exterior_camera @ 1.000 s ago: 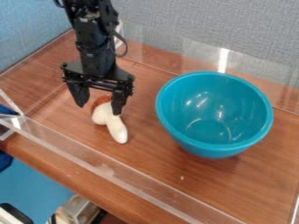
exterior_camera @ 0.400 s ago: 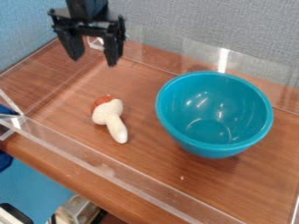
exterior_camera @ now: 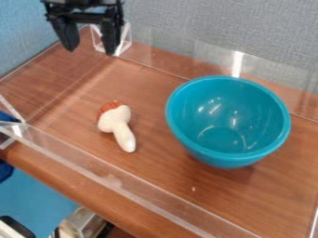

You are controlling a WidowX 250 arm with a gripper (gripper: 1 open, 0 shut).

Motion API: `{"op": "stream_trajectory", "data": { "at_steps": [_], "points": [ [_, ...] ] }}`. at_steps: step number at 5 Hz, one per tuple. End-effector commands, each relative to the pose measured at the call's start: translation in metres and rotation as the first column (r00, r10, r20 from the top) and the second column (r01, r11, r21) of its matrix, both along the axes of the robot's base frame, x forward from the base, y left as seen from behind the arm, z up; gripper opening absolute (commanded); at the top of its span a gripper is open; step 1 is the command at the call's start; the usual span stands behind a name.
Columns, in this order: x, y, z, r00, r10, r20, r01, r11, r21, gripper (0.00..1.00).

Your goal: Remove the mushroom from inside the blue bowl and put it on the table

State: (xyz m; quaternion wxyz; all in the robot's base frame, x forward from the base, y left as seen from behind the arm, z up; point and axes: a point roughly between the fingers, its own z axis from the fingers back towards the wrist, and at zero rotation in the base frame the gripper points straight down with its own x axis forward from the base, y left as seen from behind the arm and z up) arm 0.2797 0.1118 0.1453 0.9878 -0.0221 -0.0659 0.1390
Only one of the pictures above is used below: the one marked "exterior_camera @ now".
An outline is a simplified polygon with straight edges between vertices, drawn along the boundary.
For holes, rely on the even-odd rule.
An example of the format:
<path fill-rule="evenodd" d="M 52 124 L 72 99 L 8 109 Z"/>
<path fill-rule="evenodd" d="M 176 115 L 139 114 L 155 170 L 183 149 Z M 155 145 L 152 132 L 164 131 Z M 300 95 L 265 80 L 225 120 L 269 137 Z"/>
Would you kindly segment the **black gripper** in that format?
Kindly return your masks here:
<path fill-rule="evenodd" d="M 125 0 L 40 0 L 61 45 L 73 51 L 80 44 L 76 23 L 100 24 L 105 54 L 112 56 L 120 44 Z"/>

